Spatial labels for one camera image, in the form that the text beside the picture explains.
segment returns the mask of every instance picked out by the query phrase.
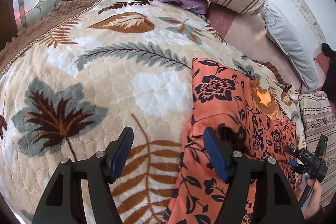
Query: orange floral cloth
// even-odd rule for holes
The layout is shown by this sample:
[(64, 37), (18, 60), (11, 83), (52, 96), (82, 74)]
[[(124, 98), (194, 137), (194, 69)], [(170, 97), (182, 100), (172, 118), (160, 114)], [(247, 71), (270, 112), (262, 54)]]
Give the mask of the orange floral cloth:
[[(209, 126), (235, 150), (256, 159), (274, 157), (294, 187), (284, 152), (286, 145), (297, 147), (294, 123), (286, 116), (271, 120), (258, 110), (249, 80), (213, 60), (193, 59), (192, 89), (194, 107), (182, 133), (179, 174), (163, 223), (211, 224), (217, 218), (228, 185), (216, 175), (204, 147), (203, 131)], [(242, 223), (250, 223), (255, 187), (256, 182), (250, 185)]]

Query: finger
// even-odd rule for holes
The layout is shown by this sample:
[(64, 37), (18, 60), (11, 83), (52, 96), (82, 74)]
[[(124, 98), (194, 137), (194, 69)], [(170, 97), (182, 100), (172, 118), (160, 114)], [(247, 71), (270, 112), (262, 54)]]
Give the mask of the finger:
[(302, 196), (302, 191), (300, 189), (298, 189), (294, 192), (294, 194), (295, 194), (297, 200), (299, 200)]
[(322, 192), (322, 185), (320, 184), (320, 182), (318, 180), (315, 181), (312, 179), (307, 179), (307, 185), (309, 185), (310, 187), (313, 187), (313, 191), (317, 192), (317, 193), (321, 193)]
[(296, 185), (296, 189), (301, 189), (301, 188), (302, 188), (302, 184), (303, 184), (303, 182), (300, 181), (300, 182)]
[(318, 211), (319, 206), (320, 206), (321, 193), (322, 193), (322, 186), (319, 183), (319, 181), (316, 180), (315, 184), (314, 184), (314, 187), (313, 187), (313, 194), (311, 195), (311, 199), (310, 199), (310, 202), (308, 204), (308, 206), (310, 206), (310, 208), (314, 208), (315, 212)]

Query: floral blanket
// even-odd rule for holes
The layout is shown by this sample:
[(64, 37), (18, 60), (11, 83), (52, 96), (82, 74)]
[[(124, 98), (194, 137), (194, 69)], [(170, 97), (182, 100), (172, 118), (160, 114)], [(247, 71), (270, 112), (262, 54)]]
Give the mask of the floral blanket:
[(14, 212), (29, 223), (63, 157), (86, 159), (131, 126), (133, 148), (110, 189), (124, 223), (160, 221), (193, 108), (194, 57), (240, 72), (253, 105), (269, 118), (299, 113), (288, 86), (194, 14), (157, 0), (98, 0), (0, 73), (0, 192)]

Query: handle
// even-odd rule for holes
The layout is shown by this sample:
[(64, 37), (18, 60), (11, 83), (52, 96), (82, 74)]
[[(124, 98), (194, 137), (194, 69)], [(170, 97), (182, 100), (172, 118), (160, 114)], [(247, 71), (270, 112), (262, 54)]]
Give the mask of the handle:
[(311, 195), (313, 194), (313, 191), (311, 191), (311, 187), (307, 185), (307, 179), (309, 179), (310, 176), (308, 173), (302, 174), (302, 188), (303, 191), (302, 196), (299, 200), (299, 206), (301, 207), (301, 211), (304, 211), (306, 207), (308, 206)]

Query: black flower pattern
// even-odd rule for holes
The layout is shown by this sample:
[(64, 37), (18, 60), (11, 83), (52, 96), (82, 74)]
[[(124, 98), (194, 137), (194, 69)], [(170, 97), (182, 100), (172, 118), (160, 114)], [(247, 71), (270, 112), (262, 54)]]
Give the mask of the black flower pattern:
[(282, 141), (281, 141), (281, 135), (278, 130), (274, 130), (271, 133), (272, 139), (273, 139), (273, 144), (274, 144), (274, 152), (275, 153), (281, 153), (281, 147), (282, 147)]
[(296, 179), (295, 179), (295, 173), (293, 171), (293, 167), (291, 167), (290, 165), (285, 165), (283, 171), (288, 174), (289, 182), (291, 184), (295, 184)]
[(272, 154), (270, 152), (267, 152), (267, 151), (262, 152), (261, 160), (265, 160), (269, 157), (272, 157)]
[(259, 134), (253, 134), (252, 145), (255, 150), (263, 150), (264, 149), (264, 138)]
[(231, 90), (235, 90), (235, 82), (232, 79), (219, 78), (216, 75), (206, 75), (202, 79), (195, 91), (199, 94), (198, 99), (202, 103), (212, 100), (216, 97), (219, 100), (231, 101)]
[(250, 224), (251, 223), (251, 218), (252, 218), (252, 214), (246, 214), (243, 217), (242, 224)]
[(214, 189), (217, 185), (217, 182), (216, 182), (215, 179), (205, 180), (203, 183), (204, 183), (204, 186), (205, 186), (205, 193), (207, 195), (210, 195), (214, 191)]

